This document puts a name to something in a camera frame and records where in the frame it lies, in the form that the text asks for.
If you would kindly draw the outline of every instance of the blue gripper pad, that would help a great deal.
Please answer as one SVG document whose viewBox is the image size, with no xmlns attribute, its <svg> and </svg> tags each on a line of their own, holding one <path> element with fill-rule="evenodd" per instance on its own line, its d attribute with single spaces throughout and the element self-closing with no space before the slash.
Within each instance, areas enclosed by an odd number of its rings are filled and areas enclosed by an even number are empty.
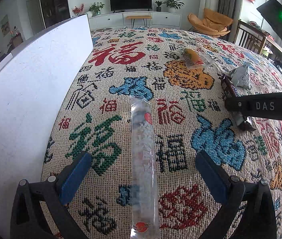
<svg viewBox="0 0 282 239">
<path fill-rule="evenodd" d="M 216 165 L 206 152 L 196 154 L 195 167 L 200 172 L 214 200 L 225 204 L 228 200 L 228 186 L 217 170 L 222 167 Z"/>
<path fill-rule="evenodd" d="M 59 194 L 59 199 L 62 205 L 66 205 L 72 201 L 82 180 L 84 179 L 91 167 L 91 162 L 91 155 L 86 153 L 77 163 L 72 173 L 70 173 L 68 178 L 65 180 L 65 182 L 61 186 Z"/>
</svg>

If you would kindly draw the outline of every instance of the transparent plastic tube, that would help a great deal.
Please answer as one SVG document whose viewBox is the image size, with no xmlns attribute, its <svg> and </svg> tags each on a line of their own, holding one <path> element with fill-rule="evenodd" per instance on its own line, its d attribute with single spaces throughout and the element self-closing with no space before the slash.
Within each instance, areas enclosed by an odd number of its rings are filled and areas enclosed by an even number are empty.
<svg viewBox="0 0 282 239">
<path fill-rule="evenodd" d="M 159 239 L 158 190 L 155 144 L 150 104 L 130 97 L 132 131 L 132 228 L 133 239 Z"/>
</svg>

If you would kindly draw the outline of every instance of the screw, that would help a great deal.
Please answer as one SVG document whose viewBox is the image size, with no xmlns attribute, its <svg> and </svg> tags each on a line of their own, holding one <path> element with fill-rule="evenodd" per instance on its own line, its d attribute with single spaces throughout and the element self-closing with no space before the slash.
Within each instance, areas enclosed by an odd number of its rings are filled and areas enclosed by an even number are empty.
<svg viewBox="0 0 282 239">
<path fill-rule="evenodd" d="M 236 175 L 232 175 L 231 176 L 231 180 L 234 182 L 238 182 L 239 181 L 239 177 L 237 177 Z"/>
<path fill-rule="evenodd" d="M 54 182 L 56 180 L 56 177 L 54 175 L 51 175 L 49 178 L 48 178 L 48 182 Z"/>
<path fill-rule="evenodd" d="M 25 185 L 26 183 L 27 183 L 26 180 L 21 180 L 21 181 L 19 182 L 19 185 L 20 185 L 20 186 L 23 186 L 23 185 Z"/>
<path fill-rule="evenodd" d="M 266 186 L 266 185 L 268 185 L 268 182 L 267 182 L 267 180 L 265 180 L 265 179 L 261 179 L 261 184 L 264 185 L 264 186 Z"/>
</svg>

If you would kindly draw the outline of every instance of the vase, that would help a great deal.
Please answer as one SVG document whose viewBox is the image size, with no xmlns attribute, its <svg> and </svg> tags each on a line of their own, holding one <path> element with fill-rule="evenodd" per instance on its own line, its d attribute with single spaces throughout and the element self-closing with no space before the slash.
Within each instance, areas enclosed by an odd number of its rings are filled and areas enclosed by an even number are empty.
<svg viewBox="0 0 282 239">
<path fill-rule="evenodd" d="M 88 18 L 91 18 L 93 16 L 93 12 L 92 11 L 88 11 L 87 15 L 88 15 Z"/>
<path fill-rule="evenodd" d="M 168 11 L 170 12 L 170 13 L 176 13 L 176 8 L 175 7 L 168 7 Z"/>
</svg>

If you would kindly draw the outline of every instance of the gray curtain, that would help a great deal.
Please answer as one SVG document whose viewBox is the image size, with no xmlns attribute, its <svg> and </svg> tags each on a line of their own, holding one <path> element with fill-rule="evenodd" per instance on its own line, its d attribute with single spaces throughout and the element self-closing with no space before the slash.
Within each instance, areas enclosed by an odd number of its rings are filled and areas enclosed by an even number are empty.
<svg viewBox="0 0 282 239">
<path fill-rule="evenodd" d="M 219 0 L 218 12 L 234 20 L 233 25 L 228 28 L 229 30 L 231 30 L 231 32 L 236 31 L 241 4 L 242 0 Z M 229 37 L 232 36 L 231 32 L 221 38 L 229 40 Z"/>
</svg>

